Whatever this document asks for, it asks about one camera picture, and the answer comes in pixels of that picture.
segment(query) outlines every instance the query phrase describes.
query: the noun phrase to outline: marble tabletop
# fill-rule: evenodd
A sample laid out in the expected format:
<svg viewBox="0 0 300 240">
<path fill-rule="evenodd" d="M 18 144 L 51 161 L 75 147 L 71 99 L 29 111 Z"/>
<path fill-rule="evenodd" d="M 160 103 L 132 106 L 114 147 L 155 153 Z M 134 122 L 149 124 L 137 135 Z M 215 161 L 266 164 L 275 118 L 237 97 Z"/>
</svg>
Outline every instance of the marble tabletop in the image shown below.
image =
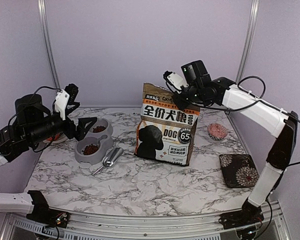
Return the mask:
<svg viewBox="0 0 300 240">
<path fill-rule="evenodd" d="M 26 189 L 40 190 L 51 207 L 68 211 L 120 216 L 178 216 L 240 208 L 251 189 L 231 189 L 223 180 L 220 154 L 244 154 L 227 116 L 201 110 L 189 166 L 134 156 L 140 108 L 79 108 L 70 116 L 103 117 L 112 122 L 114 145 L 124 149 L 114 168 L 92 176 L 101 163 L 75 160 L 76 141 L 46 149 Z M 214 141 L 207 126 L 220 123 L 227 137 Z"/>
</svg>

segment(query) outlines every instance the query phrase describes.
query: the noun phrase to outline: scoop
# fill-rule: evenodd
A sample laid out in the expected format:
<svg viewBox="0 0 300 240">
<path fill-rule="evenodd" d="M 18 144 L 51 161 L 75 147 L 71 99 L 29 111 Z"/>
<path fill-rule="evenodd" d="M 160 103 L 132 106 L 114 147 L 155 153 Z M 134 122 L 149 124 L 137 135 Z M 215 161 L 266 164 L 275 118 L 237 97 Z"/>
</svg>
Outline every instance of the scoop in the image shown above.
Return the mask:
<svg viewBox="0 0 300 240">
<path fill-rule="evenodd" d="M 124 153 L 124 150 L 121 147 L 115 147 L 111 149 L 102 159 L 102 166 L 99 167 L 95 172 L 92 173 L 92 176 L 100 172 L 103 168 L 113 168 L 116 164 L 118 158 Z"/>
</svg>

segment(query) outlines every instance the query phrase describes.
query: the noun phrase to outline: gray spoon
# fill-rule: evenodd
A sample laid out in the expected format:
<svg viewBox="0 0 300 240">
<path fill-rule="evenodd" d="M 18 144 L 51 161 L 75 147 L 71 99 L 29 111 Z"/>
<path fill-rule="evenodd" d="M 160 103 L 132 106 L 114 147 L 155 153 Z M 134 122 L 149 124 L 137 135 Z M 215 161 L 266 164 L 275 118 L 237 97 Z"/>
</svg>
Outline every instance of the gray spoon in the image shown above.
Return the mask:
<svg viewBox="0 0 300 240">
<path fill-rule="evenodd" d="M 118 158 L 124 153 L 124 150 L 121 147 L 115 147 L 111 149 L 102 159 L 102 166 L 99 167 L 94 173 L 92 173 L 92 176 L 96 175 L 98 172 L 100 172 L 104 168 L 113 168 L 113 166 L 116 164 Z"/>
</svg>

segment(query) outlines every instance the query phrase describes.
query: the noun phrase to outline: bag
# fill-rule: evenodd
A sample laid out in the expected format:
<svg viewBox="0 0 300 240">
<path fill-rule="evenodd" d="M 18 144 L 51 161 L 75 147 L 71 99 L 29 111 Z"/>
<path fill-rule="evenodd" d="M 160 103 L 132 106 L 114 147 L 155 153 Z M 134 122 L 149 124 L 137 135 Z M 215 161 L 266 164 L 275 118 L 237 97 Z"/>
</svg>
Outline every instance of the bag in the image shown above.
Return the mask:
<svg viewBox="0 0 300 240">
<path fill-rule="evenodd" d="M 181 111 L 173 93 L 151 83 L 143 84 L 141 122 L 136 130 L 135 155 L 188 166 L 194 147 L 200 108 Z"/>
</svg>

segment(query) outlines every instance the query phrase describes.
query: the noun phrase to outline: double pet bowl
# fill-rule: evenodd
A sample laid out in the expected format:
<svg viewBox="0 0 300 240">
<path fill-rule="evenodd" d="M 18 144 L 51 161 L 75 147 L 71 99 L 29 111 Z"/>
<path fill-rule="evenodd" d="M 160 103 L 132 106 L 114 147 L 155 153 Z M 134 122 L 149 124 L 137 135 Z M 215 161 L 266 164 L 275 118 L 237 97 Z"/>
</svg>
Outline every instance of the double pet bowl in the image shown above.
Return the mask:
<svg viewBox="0 0 300 240">
<path fill-rule="evenodd" d="M 100 132 L 93 132 L 94 128 L 102 126 L 105 129 Z M 98 118 L 96 123 L 90 128 L 85 138 L 81 141 L 78 141 L 75 145 L 74 156 L 75 160 L 79 163 L 91 163 L 92 165 L 101 162 L 103 157 L 106 155 L 107 150 L 114 145 L 112 139 L 112 133 L 114 132 L 111 123 L 104 118 Z M 95 145 L 98 147 L 98 150 L 90 155 L 84 155 L 83 152 L 86 146 Z"/>
</svg>

